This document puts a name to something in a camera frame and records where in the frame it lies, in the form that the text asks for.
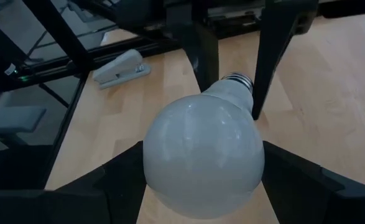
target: stapler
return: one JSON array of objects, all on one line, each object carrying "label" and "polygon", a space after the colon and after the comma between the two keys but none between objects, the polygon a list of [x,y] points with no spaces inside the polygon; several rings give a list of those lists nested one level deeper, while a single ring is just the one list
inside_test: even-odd
[{"label": "stapler", "polygon": [[128,50],[93,73],[99,88],[105,89],[150,73],[150,66],[142,63],[142,55],[134,49]]}]

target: white light bulb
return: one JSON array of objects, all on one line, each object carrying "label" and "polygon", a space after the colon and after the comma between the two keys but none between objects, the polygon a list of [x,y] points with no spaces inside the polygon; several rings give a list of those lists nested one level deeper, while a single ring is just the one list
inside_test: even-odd
[{"label": "white light bulb", "polygon": [[144,139],[144,171],[166,206],[207,219],[250,199],[264,169],[251,89],[250,79],[232,73],[157,115]]}]

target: wooden table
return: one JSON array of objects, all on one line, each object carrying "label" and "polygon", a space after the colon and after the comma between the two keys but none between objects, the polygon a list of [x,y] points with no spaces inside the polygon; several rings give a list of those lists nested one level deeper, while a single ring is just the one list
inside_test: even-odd
[{"label": "wooden table", "polygon": [[[130,34],[115,31],[107,43]],[[219,42],[220,76],[253,78],[259,33]],[[50,175],[56,189],[143,139],[168,103],[199,93],[182,50],[146,59],[152,73],[99,90],[89,77]],[[293,38],[275,74],[261,118],[262,137],[365,184],[365,15],[318,18]],[[277,223],[262,185],[242,209],[217,220],[191,220],[162,205],[147,188],[138,223]]]}]

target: light bulb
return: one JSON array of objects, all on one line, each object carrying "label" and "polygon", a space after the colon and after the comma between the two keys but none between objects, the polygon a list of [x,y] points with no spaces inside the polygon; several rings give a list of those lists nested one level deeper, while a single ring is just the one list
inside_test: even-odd
[{"label": "light bulb", "polygon": [[248,77],[232,73],[157,115],[144,139],[144,172],[162,203],[209,219],[250,199],[264,170],[251,91]]}]

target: chair armrest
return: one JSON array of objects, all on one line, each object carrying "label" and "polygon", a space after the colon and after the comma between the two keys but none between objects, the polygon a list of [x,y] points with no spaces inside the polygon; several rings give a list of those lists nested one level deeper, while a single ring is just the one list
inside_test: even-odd
[{"label": "chair armrest", "polygon": [[45,111],[41,106],[0,108],[0,135],[33,132]]}]

